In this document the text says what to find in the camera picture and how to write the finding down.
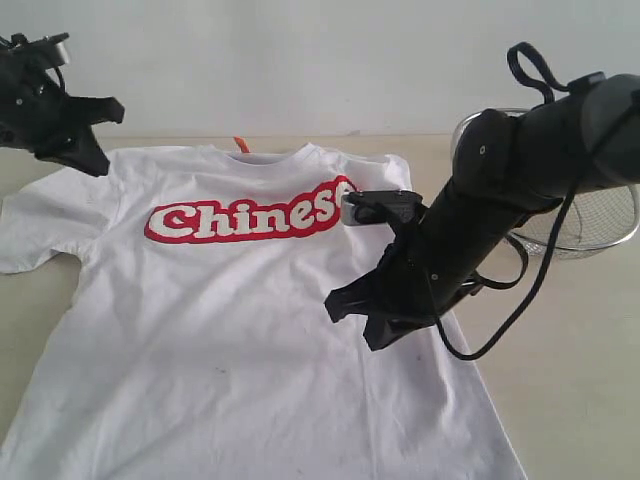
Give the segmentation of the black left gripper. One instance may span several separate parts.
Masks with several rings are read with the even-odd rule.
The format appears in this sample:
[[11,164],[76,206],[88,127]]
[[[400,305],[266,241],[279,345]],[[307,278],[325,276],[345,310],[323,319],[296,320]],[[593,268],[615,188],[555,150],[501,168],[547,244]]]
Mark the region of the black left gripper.
[[69,95],[61,67],[44,70],[1,53],[1,145],[106,176],[110,161],[93,130],[80,123],[121,124],[124,106],[115,97]]

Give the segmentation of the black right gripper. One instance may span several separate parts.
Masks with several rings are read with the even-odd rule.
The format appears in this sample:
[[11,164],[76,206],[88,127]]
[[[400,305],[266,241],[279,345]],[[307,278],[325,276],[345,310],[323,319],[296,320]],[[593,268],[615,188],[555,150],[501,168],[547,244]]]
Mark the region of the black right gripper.
[[477,253],[442,241],[413,220],[392,220],[395,234],[375,270],[332,290],[324,300],[332,322],[365,315],[363,337],[371,351],[385,349],[406,335],[437,325],[473,279]]

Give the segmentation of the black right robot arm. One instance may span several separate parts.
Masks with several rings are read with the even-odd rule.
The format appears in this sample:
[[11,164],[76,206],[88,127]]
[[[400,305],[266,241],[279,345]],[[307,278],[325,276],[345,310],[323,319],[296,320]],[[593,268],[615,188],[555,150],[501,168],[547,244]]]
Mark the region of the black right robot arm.
[[377,266],[333,290],[333,322],[366,317],[372,350],[405,335],[440,327],[469,295],[500,283],[478,268],[509,232],[531,217],[564,219],[582,193],[639,181],[639,79],[592,74],[566,97],[519,116],[488,109],[461,135],[452,174],[424,205],[411,191],[364,191],[342,197],[350,226],[386,224],[394,233]]

